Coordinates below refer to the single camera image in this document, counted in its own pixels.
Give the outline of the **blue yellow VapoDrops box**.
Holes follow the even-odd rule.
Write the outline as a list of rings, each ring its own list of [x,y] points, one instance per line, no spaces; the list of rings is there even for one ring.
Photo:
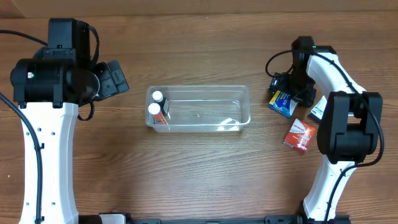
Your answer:
[[[291,118],[298,103],[294,101],[290,94],[277,90],[269,102],[269,108],[285,116]]]

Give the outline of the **white blue medicine box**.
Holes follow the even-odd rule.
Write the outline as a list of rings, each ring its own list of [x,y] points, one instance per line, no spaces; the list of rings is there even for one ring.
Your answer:
[[[309,118],[312,118],[314,121],[320,123],[323,118],[323,113],[327,104],[327,99],[322,96],[320,101],[310,110],[308,114]]]

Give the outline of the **black bottle white cap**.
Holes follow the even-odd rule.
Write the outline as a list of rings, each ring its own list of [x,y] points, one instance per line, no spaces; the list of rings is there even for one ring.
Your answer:
[[[169,113],[169,101],[163,95],[161,91],[155,91],[152,93],[152,99],[155,103],[160,106],[160,110],[164,116],[167,116]]]

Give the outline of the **orange bottle white cap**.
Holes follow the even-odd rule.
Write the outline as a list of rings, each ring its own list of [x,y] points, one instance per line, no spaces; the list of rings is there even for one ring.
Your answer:
[[[154,124],[168,124],[158,103],[151,103],[148,106],[148,112],[153,116]]]

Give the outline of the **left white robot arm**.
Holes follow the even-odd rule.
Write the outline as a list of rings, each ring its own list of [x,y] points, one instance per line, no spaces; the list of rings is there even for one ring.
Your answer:
[[[80,215],[73,191],[73,137],[79,109],[128,91],[120,67],[90,49],[96,30],[76,19],[49,20],[48,41],[11,72],[12,107],[24,132],[21,223],[128,223],[126,213]]]

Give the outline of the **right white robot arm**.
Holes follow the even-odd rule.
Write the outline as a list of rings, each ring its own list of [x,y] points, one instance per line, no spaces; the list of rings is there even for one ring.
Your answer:
[[[384,153],[381,128],[383,99],[358,85],[339,62],[329,45],[315,45],[300,36],[289,49],[292,65],[272,75],[269,107],[291,117],[297,106],[311,107],[318,86],[326,105],[318,129],[296,119],[284,144],[300,152],[317,138],[323,155],[314,183],[295,215],[268,215],[267,223],[350,223],[335,209],[352,173],[373,166]]]

